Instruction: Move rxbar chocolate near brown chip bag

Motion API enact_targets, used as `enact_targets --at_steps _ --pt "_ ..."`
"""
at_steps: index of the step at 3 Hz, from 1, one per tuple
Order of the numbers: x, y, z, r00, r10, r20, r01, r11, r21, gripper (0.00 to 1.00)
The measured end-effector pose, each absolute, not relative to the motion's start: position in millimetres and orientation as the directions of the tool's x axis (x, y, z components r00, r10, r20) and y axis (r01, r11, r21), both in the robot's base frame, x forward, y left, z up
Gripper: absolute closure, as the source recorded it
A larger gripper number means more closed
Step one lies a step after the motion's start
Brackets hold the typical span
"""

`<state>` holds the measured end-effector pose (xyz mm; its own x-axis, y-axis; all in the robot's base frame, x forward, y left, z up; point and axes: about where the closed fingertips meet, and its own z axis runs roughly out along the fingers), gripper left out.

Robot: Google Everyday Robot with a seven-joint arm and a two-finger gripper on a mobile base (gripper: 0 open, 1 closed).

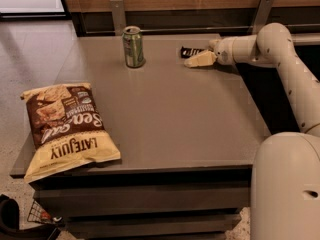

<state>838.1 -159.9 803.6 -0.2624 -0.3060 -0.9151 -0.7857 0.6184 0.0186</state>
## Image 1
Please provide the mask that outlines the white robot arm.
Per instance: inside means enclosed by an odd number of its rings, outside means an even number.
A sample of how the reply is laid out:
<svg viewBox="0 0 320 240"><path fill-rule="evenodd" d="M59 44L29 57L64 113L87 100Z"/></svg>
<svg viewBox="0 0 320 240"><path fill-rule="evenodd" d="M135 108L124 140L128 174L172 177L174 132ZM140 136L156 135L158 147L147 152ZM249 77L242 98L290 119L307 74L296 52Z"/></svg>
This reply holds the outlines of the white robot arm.
<svg viewBox="0 0 320 240"><path fill-rule="evenodd" d="M272 68L279 79L255 102L272 135L259 147L250 171L194 172L218 183L240 180L250 206L240 212L238 238L226 240L320 240L320 84L298 56L287 27L270 23L247 35L209 41L209 50L189 57L188 67L244 64Z"/></svg>

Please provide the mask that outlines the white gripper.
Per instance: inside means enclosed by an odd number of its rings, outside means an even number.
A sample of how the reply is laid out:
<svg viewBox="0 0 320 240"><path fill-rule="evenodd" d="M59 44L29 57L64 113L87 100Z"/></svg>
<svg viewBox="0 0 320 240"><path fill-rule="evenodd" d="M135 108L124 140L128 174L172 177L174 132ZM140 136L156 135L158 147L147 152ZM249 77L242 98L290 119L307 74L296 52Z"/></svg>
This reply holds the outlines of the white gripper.
<svg viewBox="0 0 320 240"><path fill-rule="evenodd" d="M233 57L233 44L235 40L235 37L211 39L209 46L213 52L210 50L202 51L186 59L184 65L188 68L210 66L216 60L221 65L233 65L235 63Z"/></svg>

